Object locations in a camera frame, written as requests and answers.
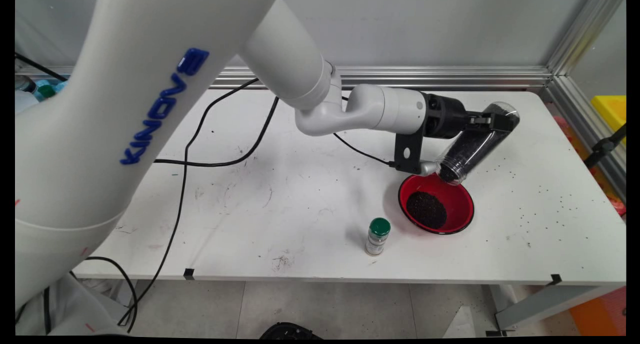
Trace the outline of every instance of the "kinova logo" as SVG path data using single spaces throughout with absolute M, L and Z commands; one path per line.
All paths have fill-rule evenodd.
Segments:
M 178 73 L 184 73 L 187 76 L 192 76 L 198 73 L 209 53 L 205 50 L 199 50 L 198 48 L 189 48 L 184 55 L 178 63 L 176 71 Z M 146 114 L 148 118 L 142 121 L 144 130 L 133 135 L 134 141 L 128 144 L 130 148 L 124 151 L 125 158 L 120 160 L 122 164 L 140 162 L 140 157 L 144 154 L 147 146 L 151 144 L 151 140 L 153 139 L 151 133 L 162 126 L 162 119 L 165 119 L 176 105 L 177 101 L 172 96 L 187 89 L 186 83 L 180 79 L 178 73 L 171 74 L 171 80 L 174 82 L 175 87 L 160 92 L 160 97 L 155 100 L 151 109 L 149 109 L 149 112 Z

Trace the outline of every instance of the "floor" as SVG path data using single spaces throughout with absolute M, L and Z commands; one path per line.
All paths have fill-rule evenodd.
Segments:
M 141 292 L 148 281 L 139 281 Z M 158 281 L 142 300 L 132 335 L 257 339 L 293 322 L 323 339 L 441 338 L 470 306 L 476 337 L 496 330 L 487 286 L 299 281 Z M 509 337 L 579 335 L 568 312 Z

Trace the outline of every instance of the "green lid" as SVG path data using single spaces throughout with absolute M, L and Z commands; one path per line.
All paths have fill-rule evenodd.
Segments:
M 42 87 L 39 87 L 38 88 L 38 92 L 40 92 L 44 98 L 53 97 L 55 95 L 55 93 L 56 93 L 53 90 L 53 87 L 51 87 L 48 84 L 47 85 L 43 85 Z
M 368 226 L 368 228 L 369 230 L 371 230 L 371 233 L 374 233 L 378 237 L 384 237 L 384 235 L 389 234 L 391 230 L 391 224 L 389 224 L 389 221 L 387 221 L 387 219 L 375 218 L 373 221 L 371 221 L 371 224 Z

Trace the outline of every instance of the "white robotic arm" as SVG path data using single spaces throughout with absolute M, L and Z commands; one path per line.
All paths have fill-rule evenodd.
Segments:
M 425 120 L 420 92 L 361 84 L 342 105 L 340 73 L 323 59 L 313 39 L 283 0 L 276 0 L 238 53 L 281 100 L 295 108 L 308 135 L 357 128 L 412 134 Z
M 343 110 L 338 70 L 283 0 L 98 0 L 66 89 L 15 118 L 16 310 L 102 244 L 236 53 L 305 134 L 368 128 L 411 139 L 417 151 L 398 170 L 434 172 L 418 168 L 422 130 L 451 138 L 465 125 L 421 92 L 368 84 Z M 428 107 L 437 115 L 426 126 Z

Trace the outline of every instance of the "white table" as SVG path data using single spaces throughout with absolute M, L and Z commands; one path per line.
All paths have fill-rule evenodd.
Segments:
M 206 92 L 158 157 L 183 160 L 204 108 L 223 93 Z M 463 183 L 475 203 L 464 231 L 435 235 L 410 223 L 398 205 L 407 173 L 359 155 L 331 135 L 302 134 L 294 111 L 281 102 L 246 162 L 188 169 L 182 217 L 158 278 L 184 280 L 190 268 L 197 280 L 546 285 L 559 274 L 560 284 L 531 300 L 546 303 L 543 295 L 558 296 L 553 288 L 579 289 L 561 294 L 555 309 L 625 285 L 626 225 L 540 98 L 529 92 L 435 94 L 457 98 L 467 110 L 505 101 L 521 116 L 514 133 Z M 218 103 L 189 160 L 242 156 L 256 141 L 273 98 L 269 91 L 245 90 Z M 391 133 L 340 135 L 366 153 L 393 160 Z M 425 138 L 422 158 L 434 160 L 450 143 Z M 152 278 L 176 221 L 182 175 L 182 166 L 154 164 L 116 230 L 93 255 L 116 260 L 131 278 Z M 391 233 L 384 253 L 374 258 L 364 243 L 375 217 L 389 219 Z M 98 261 L 84 262 L 74 273 L 121 278 Z M 531 311 L 544 311 L 525 302 L 498 314 L 501 329 L 526 322 L 501 321 L 514 308 L 524 310 L 526 320 L 539 319 Z M 508 318 L 519 314 L 508 312 Z

